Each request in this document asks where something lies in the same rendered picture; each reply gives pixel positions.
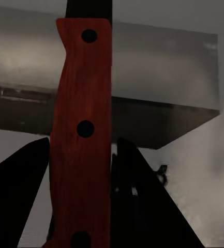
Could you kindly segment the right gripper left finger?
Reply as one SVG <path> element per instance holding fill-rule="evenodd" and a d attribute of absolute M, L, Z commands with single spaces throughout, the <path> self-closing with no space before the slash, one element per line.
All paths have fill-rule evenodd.
<path fill-rule="evenodd" d="M 49 151 L 46 137 L 0 163 L 0 248 L 17 248 L 49 164 Z"/>

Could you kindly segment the parer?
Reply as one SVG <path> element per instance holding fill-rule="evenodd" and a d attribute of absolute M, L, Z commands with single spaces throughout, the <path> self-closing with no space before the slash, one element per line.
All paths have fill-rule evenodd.
<path fill-rule="evenodd" d="M 51 126 L 55 234 L 41 248 L 110 248 L 112 0 L 67 0 Z"/>

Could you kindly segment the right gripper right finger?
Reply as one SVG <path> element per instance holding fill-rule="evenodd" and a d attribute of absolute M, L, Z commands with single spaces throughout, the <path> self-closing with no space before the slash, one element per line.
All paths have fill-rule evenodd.
<path fill-rule="evenodd" d="M 117 138 L 121 248 L 204 248 L 137 146 Z M 130 175 L 150 230 L 138 228 Z"/>

